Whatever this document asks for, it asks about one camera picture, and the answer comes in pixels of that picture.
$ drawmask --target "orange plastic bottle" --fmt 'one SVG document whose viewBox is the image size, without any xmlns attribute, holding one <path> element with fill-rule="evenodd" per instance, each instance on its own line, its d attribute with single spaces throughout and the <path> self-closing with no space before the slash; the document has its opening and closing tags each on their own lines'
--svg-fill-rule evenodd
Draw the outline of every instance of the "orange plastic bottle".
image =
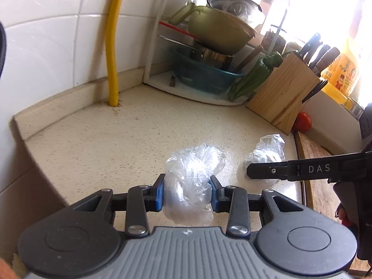
<svg viewBox="0 0 372 279">
<path fill-rule="evenodd" d="M 339 104 L 347 101 L 358 81 L 359 54 L 354 41 L 348 38 L 336 60 L 323 70 L 321 76 L 328 80 L 322 89 Z"/>
</svg>

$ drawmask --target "speckled beige countertop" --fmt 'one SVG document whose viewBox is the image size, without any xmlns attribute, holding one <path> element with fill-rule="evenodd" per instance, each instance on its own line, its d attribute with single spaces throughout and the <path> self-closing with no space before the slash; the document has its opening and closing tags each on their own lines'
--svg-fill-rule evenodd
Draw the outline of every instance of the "speckled beige countertop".
<svg viewBox="0 0 372 279">
<path fill-rule="evenodd" d="M 94 104 L 71 114 L 26 141 L 34 160 L 56 191 L 72 204 L 102 188 L 124 193 L 153 184 L 173 151 L 202 142 L 222 149 L 227 162 L 217 175 L 223 186 L 247 184 L 237 179 L 238 165 L 260 137 L 278 129 L 245 106 L 215 106 L 176 97 L 140 85 L 120 94 L 120 106 Z M 287 159 L 297 159 L 292 135 L 284 138 Z M 273 189 L 301 201 L 299 183 L 279 182 Z M 115 227 L 124 228 L 124 212 Z M 228 214 L 215 214 L 213 225 L 225 229 Z M 174 225 L 162 212 L 148 213 L 151 227 Z M 260 228 L 251 212 L 252 229 Z"/>
</svg>

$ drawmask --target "red tomato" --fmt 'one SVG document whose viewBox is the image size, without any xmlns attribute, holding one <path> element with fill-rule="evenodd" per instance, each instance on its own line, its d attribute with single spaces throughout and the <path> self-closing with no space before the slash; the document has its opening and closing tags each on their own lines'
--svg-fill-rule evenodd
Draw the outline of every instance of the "red tomato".
<svg viewBox="0 0 372 279">
<path fill-rule="evenodd" d="M 292 131 L 300 131 L 301 133 L 306 133 L 310 130 L 311 125 L 312 123 L 310 116 L 305 112 L 300 112 L 299 114 L 297 114 L 297 118 L 295 120 L 295 123 L 293 124 Z"/>
</svg>

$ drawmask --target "green pepper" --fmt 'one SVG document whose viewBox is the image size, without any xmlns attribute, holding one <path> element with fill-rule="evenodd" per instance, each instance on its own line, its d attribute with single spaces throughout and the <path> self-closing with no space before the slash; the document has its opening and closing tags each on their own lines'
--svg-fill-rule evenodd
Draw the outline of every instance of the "green pepper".
<svg viewBox="0 0 372 279">
<path fill-rule="evenodd" d="M 241 80 L 232 85 L 227 98 L 229 101 L 235 101 L 241 96 L 247 95 L 258 86 L 260 86 L 270 74 L 274 67 L 279 67 L 283 62 L 280 53 L 274 51 L 270 55 L 260 57 L 254 67 Z"/>
</svg>

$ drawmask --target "wooden knife block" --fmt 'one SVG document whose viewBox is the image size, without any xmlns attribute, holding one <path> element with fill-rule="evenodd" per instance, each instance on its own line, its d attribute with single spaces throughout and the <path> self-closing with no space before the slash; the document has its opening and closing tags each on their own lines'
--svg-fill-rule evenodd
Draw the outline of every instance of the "wooden knife block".
<svg viewBox="0 0 372 279">
<path fill-rule="evenodd" d="M 318 82 L 312 70 L 290 53 L 258 88 L 247 107 L 288 135 L 303 108 L 302 100 Z"/>
</svg>

